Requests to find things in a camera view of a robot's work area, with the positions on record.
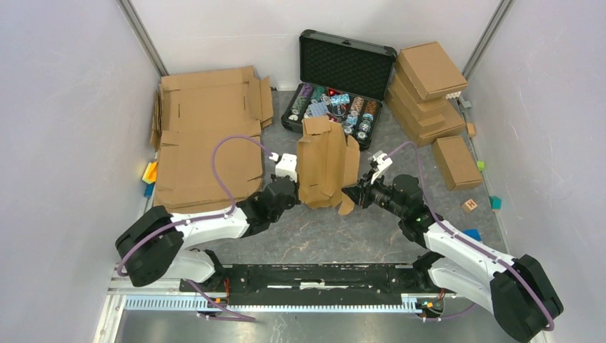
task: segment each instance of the case lid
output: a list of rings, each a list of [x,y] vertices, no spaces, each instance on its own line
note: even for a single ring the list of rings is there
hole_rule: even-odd
[[[314,30],[299,36],[301,81],[383,100],[397,51]]]

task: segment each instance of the flattened cardboard box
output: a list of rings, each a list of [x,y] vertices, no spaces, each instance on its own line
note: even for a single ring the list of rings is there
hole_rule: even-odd
[[[454,136],[465,129],[465,121],[450,103],[448,103],[446,110],[442,115],[444,116],[444,123],[441,127],[434,131],[427,132],[426,134],[415,134],[412,131],[411,124],[414,124],[410,121],[412,118],[410,116],[404,116],[404,121],[400,122],[400,126],[408,136],[408,139],[413,141],[417,146],[426,146],[433,143],[438,138]]]
[[[392,110],[392,113],[396,117],[397,121],[400,122],[400,124],[408,124],[407,121],[411,124],[410,129],[416,135],[426,134],[431,131],[435,131],[442,127],[442,125],[444,124],[444,116],[442,116],[441,114],[437,116],[431,116],[427,119],[416,120],[412,116],[408,108],[404,105],[402,100],[395,96],[391,89],[388,90],[387,94],[385,95],[385,103]]]
[[[436,41],[401,50],[397,61],[416,90],[417,102],[467,88],[467,80]]]
[[[482,184],[482,175],[461,136],[437,139],[432,149],[449,190],[471,189]]]
[[[400,66],[398,63],[396,63],[395,66],[397,73],[389,89],[391,89],[393,94],[397,96],[404,103],[404,105],[406,105],[412,116],[414,116],[416,120],[423,120],[442,114],[448,100],[441,96],[438,99],[433,99],[418,104],[415,98],[412,96],[414,93],[414,87],[410,83],[408,76],[406,76],[404,73],[404,69],[402,69],[402,66]]]
[[[336,207],[345,215],[354,208],[341,188],[356,184],[359,145],[343,134],[340,124],[319,116],[303,120],[303,138],[297,142],[299,199],[307,206]]]
[[[151,134],[159,149],[154,205],[181,213],[229,205],[211,171],[212,150],[231,134],[258,137],[272,115],[269,79],[255,78],[252,66],[163,77]],[[236,200],[246,198],[261,185],[260,148],[226,142],[217,170]]]

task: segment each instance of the small cardboard box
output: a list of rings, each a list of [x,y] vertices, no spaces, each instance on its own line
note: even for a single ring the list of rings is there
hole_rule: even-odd
[[[154,205],[181,213],[229,205],[211,171],[212,151],[229,135],[259,139],[272,116],[269,78],[257,79],[252,66],[163,77],[150,139],[159,150]],[[261,186],[260,148],[226,142],[217,171],[236,200],[246,198]]]
[[[417,146],[425,146],[433,143],[438,138],[454,136],[461,133],[465,129],[465,120],[461,118],[459,112],[457,112],[450,103],[445,109],[446,110],[442,113],[444,123],[440,128],[435,129],[434,131],[427,132],[426,134],[415,134],[412,131],[414,123],[411,122],[410,116],[404,116],[404,121],[400,122],[400,126],[408,136],[408,139],[413,141]]]
[[[416,90],[417,102],[467,88],[467,80],[436,41],[403,49],[397,60]]]
[[[448,100],[441,96],[438,99],[429,100],[422,103],[417,103],[417,100],[412,96],[415,94],[413,85],[410,83],[410,79],[404,73],[402,66],[396,63],[396,75],[394,81],[389,89],[393,91],[394,95],[406,105],[410,113],[417,120],[430,118],[431,116],[437,116],[444,111],[444,108],[448,104]]]
[[[444,124],[444,116],[438,114],[437,116],[431,116],[426,119],[416,120],[408,108],[402,103],[402,101],[393,94],[392,90],[387,91],[385,96],[385,103],[392,110],[392,113],[396,117],[397,121],[402,123],[410,123],[410,129],[416,135],[426,134],[431,131],[435,131],[442,127]]]
[[[299,199],[307,206],[336,207],[340,214],[354,208],[341,188],[356,184],[359,167],[359,145],[345,136],[339,123],[327,116],[303,119],[303,138],[297,142]]]
[[[482,175],[461,136],[437,139],[433,152],[449,190],[471,189],[482,184]]]

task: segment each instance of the black case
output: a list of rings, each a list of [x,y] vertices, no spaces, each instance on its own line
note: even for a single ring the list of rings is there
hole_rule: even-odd
[[[397,51],[389,46],[370,44],[314,30],[305,30],[299,36],[301,81],[311,86],[324,86],[348,93],[349,106],[345,116],[349,113],[353,98],[356,96],[364,98],[362,113],[368,101],[375,100],[378,103],[377,114],[374,116],[366,139],[358,139],[356,136],[362,114],[354,126],[352,135],[359,142],[360,150],[368,149],[372,141],[376,123],[381,115],[381,101],[385,98],[396,58]],[[299,85],[286,112],[282,115],[282,126],[299,133],[303,132],[303,113],[296,121],[288,117],[303,85],[303,83]],[[309,106],[310,96],[307,98],[305,109]]]

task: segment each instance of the white wall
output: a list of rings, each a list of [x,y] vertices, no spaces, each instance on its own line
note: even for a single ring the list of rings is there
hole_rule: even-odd
[[[556,342],[606,335],[606,2],[516,1],[470,80],[475,145],[514,254],[564,306]]]
[[[0,4],[0,342],[90,342],[158,76],[106,1]]]
[[[315,29],[396,49],[438,40],[459,68],[498,0],[132,0],[171,74],[256,66],[299,83],[299,34]]]

